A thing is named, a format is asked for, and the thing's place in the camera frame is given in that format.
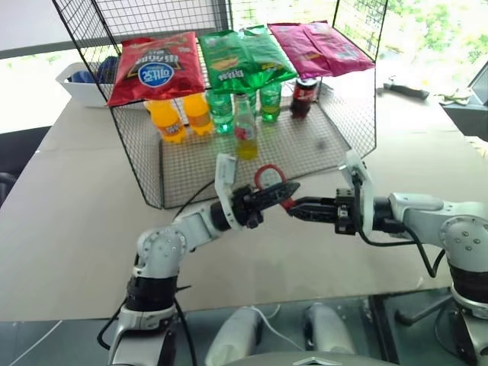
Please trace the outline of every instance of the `metal wire basket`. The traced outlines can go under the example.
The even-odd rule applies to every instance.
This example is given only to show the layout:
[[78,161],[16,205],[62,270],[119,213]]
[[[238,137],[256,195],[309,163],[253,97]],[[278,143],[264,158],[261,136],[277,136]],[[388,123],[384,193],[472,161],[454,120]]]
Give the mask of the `metal wire basket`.
[[[101,63],[120,55],[123,40],[182,31],[202,35],[274,22],[332,19],[336,30],[375,61],[387,8],[387,0],[53,0],[53,4],[95,80]],[[203,63],[202,69],[207,83]],[[375,79],[374,70],[323,78],[306,127],[293,124],[287,112],[290,99],[283,98],[279,127],[259,127],[265,145],[259,159],[239,164],[237,184],[251,182],[253,172],[265,163],[273,162],[288,178],[297,178],[336,167],[347,149],[362,156],[373,151]],[[108,100],[113,85],[97,86]],[[232,139],[219,136],[191,136],[180,146],[162,143],[141,101],[111,108],[111,114],[141,193],[153,207],[182,205],[212,179],[215,153],[234,149]],[[215,192],[209,187],[198,199],[211,197]]]

